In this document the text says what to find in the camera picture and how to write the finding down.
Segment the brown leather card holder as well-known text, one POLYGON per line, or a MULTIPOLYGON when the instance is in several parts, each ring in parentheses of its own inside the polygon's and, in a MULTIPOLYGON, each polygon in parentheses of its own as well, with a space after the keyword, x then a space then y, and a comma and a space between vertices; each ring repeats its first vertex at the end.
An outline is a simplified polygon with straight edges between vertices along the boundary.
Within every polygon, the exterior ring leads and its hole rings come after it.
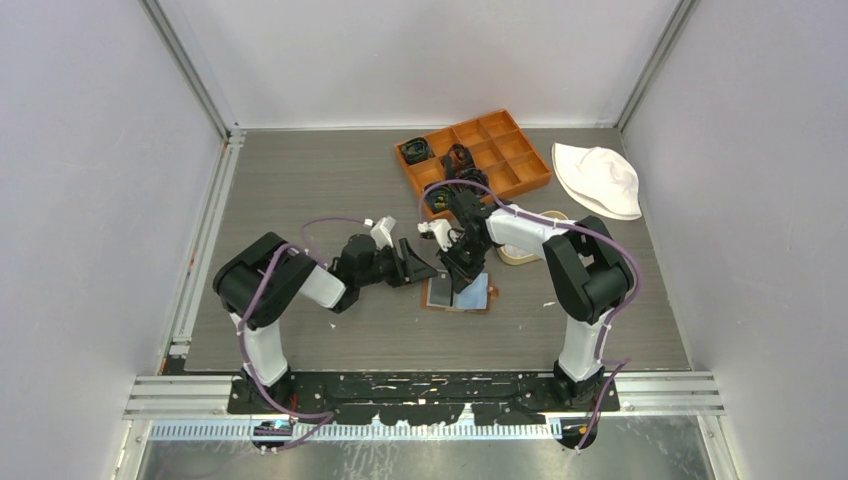
MULTIPOLYGON (((438 270, 438 274, 440 273, 448 274, 446 270, 438 270)), ((494 300, 499 296, 499 290, 492 283, 489 274, 487 272, 483 272, 464 291, 459 294, 454 293, 454 304, 452 308, 443 309, 426 307, 424 305, 424 296, 426 292, 427 281, 428 280, 426 280, 422 285, 421 295, 421 308, 426 310, 443 311, 450 313, 486 314, 490 311, 494 300)))

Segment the beige oval card tray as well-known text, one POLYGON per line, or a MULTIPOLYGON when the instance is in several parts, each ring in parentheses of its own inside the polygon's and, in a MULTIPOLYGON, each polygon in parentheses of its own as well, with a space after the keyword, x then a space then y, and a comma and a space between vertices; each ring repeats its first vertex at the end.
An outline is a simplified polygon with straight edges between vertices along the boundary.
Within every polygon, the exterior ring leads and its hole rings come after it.
MULTIPOLYGON (((557 210, 548 210, 541 213, 541 216, 548 217, 557 221, 568 220, 568 216, 557 210)), ((540 260, 540 257, 522 250, 513 245, 503 245, 497 249, 497 254, 500 259, 510 266, 519 266, 540 260)))

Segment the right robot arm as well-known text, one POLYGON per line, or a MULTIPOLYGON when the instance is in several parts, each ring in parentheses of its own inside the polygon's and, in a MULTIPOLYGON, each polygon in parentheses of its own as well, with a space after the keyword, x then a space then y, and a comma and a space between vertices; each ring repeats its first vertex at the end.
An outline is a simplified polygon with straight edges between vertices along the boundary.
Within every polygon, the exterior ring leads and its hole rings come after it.
POLYGON ((567 323, 552 389, 562 407, 582 409, 603 378, 602 348, 611 318, 636 285, 624 251, 594 216, 562 221, 515 204, 485 204, 469 191, 456 195, 450 207, 458 227, 435 219, 419 223, 417 229, 437 242, 437 256, 454 292, 471 285, 483 270, 487 252, 496 247, 514 246, 546 262, 567 323))

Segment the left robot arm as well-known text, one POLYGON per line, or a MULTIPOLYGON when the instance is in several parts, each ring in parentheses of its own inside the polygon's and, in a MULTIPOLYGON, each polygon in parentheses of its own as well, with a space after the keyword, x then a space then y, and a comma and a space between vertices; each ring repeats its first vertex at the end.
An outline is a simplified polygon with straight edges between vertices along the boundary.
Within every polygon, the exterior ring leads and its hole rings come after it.
POLYGON ((385 283, 392 288, 423 282, 437 270, 411 248, 355 234, 324 267, 304 250, 268 232, 231 259, 214 276, 213 292, 236 327, 246 355, 243 369, 255 382, 252 398, 269 413, 285 409, 292 397, 291 369, 282 348, 278 320, 297 297, 342 313, 360 291, 385 283))

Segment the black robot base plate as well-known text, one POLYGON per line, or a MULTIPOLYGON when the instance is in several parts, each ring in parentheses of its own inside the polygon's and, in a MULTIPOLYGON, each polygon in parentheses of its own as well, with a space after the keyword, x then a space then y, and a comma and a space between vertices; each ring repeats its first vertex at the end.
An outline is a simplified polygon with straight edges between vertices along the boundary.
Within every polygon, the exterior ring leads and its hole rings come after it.
POLYGON ((565 402, 546 372, 300 372, 260 393, 245 371, 233 377, 227 411, 259 415, 248 434, 261 450, 298 437, 315 439, 342 427, 380 422, 389 427, 457 427, 468 417, 476 427, 543 425, 566 448, 590 446, 603 413, 619 410, 615 385, 602 378, 594 395, 565 402))

